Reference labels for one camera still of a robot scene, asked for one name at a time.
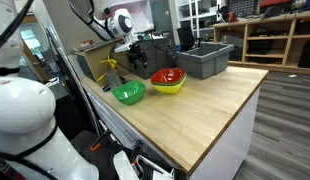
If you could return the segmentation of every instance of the white cabinet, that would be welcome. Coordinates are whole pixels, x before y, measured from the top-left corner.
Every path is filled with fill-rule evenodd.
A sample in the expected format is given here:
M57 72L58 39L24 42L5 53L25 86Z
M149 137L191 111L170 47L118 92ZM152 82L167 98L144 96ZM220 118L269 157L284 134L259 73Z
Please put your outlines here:
M175 6L174 10L171 7L171 11L176 11L175 15L172 13L172 16L175 16L172 21L177 21L173 23L173 28L190 26L194 37L205 36L204 31L213 32L212 24L215 24L218 18L218 5L225 5L223 2L225 0L174 0L170 3L170 6Z

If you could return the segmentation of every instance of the yellow bowl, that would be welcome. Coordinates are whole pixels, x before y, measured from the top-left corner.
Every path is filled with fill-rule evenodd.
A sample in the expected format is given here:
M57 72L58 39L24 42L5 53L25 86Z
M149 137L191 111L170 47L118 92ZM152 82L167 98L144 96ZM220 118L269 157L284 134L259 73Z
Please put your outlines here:
M161 93L175 94L182 88L183 84L185 83L186 76L187 75L185 75L185 77L183 78L183 80L180 81L180 83L174 84L172 86L170 86L170 85L158 85L158 84L156 84L156 85L152 84L152 85L157 91L159 91Z

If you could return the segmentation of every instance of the green bowl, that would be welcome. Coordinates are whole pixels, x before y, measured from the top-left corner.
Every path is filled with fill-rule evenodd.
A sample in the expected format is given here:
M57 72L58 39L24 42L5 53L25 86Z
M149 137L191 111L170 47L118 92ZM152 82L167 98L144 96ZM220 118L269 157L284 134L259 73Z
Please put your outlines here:
M145 84L139 81L129 81L112 90L112 93L119 102L129 106L141 100L145 91Z

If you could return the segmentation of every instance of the chair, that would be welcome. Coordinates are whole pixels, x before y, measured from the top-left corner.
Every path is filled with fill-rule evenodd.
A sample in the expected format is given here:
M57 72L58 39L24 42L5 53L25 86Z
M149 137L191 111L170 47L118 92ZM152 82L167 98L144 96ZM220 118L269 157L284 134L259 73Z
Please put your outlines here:
M181 43L181 51L188 51L194 49L195 39L190 26L185 26L177 29L179 41ZM200 47L201 38L196 38L198 40L197 47Z

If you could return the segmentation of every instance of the gray storage bin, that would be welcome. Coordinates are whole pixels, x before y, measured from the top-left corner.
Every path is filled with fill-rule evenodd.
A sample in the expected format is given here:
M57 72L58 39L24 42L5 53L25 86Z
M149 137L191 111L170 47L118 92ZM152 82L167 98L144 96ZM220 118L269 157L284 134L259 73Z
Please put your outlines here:
M208 78L225 70L229 52L234 45L201 43L201 46L187 52L178 53L177 66L186 69L187 74L200 79Z

